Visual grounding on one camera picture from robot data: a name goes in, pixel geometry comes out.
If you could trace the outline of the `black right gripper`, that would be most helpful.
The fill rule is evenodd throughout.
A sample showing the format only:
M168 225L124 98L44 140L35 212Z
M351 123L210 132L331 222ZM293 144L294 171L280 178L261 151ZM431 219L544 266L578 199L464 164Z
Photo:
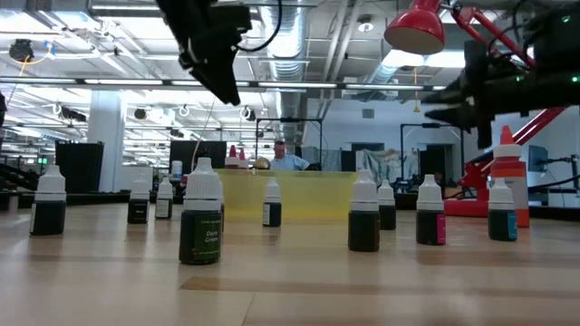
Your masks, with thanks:
M580 61L540 66L529 71L502 66L492 73L496 58L478 41L464 43L465 67L452 83L421 99L422 104L456 104L465 97L472 105L429 110L425 116L470 132L478 132L478 148L492 144L491 121L497 115L532 110L563 110L580 106Z

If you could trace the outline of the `large orange squeeze bottle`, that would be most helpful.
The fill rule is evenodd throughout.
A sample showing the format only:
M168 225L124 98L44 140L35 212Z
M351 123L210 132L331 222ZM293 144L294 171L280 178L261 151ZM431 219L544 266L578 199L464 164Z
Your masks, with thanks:
M502 127L499 144L493 148L490 175L493 179L502 177L512 190L516 211L517 227L529 228L529 203L527 187L527 166L521 159L522 148L513 140L508 125Z

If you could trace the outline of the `small bottle pink label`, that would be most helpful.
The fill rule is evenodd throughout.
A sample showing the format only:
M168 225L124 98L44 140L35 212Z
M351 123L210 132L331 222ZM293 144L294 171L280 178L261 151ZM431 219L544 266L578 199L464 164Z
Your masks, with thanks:
M419 186L416 202L416 242L421 245L446 244L446 218L441 188L435 176L427 174Z

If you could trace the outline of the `small black dropper bottle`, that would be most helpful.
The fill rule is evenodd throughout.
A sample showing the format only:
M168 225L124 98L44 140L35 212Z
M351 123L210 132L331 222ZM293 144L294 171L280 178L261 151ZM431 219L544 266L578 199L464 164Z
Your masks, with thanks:
M380 210L377 188L368 169L358 172L348 215L348 248L354 252L378 252Z
M39 177L31 209L30 235L60 235L66 214L65 177L57 165L51 165Z
M397 210L394 191L388 179L384 179L380 187L377 189L377 199L381 230L395 230Z
M279 227L282 224L281 191L276 178L271 177L266 184L263 204L262 226Z

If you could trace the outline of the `small bottle blue label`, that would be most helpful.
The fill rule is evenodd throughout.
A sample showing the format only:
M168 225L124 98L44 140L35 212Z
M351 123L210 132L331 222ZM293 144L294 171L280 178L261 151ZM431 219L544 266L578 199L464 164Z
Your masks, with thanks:
M517 217L512 190L502 177L496 178L489 190L488 237L501 242L517 240Z

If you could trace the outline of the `small bottle white label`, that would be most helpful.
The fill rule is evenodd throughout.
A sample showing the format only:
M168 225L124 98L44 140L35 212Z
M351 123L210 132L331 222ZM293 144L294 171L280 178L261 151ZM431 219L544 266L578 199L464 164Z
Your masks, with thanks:
M171 219L173 207L173 187L167 177L159 183L155 202L155 218Z

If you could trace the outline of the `small bottle black label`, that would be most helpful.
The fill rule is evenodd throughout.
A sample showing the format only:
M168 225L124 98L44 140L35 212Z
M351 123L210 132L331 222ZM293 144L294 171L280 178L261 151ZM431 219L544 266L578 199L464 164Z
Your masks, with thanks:
M139 175L132 183L128 202L127 223L147 224L149 221L150 188L147 180Z

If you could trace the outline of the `small bottle dark green label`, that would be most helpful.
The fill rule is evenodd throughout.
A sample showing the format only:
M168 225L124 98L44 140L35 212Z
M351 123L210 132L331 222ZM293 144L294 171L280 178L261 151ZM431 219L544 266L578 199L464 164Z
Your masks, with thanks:
M214 264L221 256L223 187L210 158L188 175L180 218L179 261Z

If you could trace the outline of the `black screen panel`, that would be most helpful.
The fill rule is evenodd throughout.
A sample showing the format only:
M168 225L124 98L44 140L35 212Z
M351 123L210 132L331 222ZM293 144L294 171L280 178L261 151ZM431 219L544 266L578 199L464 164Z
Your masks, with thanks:
M201 141L197 146L196 140L172 140L169 147L169 169L173 170L174 163L181 162L183 174L189 174L196 166L198 158L211 158L212 168L223 168L227 155L225 141Z

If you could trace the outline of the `grey crumpled sheet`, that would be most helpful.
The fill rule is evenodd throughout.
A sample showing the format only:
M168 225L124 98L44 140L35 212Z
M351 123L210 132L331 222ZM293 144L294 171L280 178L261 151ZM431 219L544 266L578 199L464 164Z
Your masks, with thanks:
M355 160L356 169L368 169L377 186L385 179L394 183L399 177L410 179L413 175L419 175L417 150L405 150L401 154L398 149L383 151L363 149L355 152Z

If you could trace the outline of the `long light strip bar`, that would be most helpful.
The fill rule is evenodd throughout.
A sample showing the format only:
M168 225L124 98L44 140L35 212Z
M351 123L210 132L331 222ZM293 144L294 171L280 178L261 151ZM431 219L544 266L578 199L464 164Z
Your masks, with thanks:
M0 83L62 88L134 88L134 89L198 89L203 85L193 80L141 80L141 79L70 79L0 76ZM237 81L239 89L296 89L296 90L353 90L353 91L442 91L445 86L419 84L370 84L314 81Z

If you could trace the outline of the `person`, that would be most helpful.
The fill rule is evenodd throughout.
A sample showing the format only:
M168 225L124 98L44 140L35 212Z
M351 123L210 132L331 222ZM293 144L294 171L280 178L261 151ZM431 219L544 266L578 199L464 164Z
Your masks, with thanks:
M270 162L271 170L306 170L310 163L294 154L287 154L285 143L277 140L274 146L275 156Z

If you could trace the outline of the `white square pillar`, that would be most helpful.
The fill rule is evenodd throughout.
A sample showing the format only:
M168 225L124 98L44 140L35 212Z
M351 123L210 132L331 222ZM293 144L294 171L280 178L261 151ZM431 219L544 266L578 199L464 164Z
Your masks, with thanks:
M119 91L92 91L87 140L103 144L100 192L119 192L126 104Z

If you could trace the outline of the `black partition panel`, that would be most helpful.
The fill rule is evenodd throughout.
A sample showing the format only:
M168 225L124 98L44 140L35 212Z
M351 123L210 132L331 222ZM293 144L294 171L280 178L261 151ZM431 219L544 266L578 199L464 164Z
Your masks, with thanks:
M71 194L99 191L102 143L57 143L55 164L65 178L65 189Z

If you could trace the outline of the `black ceiling device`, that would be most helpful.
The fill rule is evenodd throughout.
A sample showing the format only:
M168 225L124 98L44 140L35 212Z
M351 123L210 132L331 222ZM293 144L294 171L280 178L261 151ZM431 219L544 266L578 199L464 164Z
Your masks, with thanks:
M8 50L10 58L17 62L31 61L34 58L34 50L31 44L32 41L29 39L16 39Z

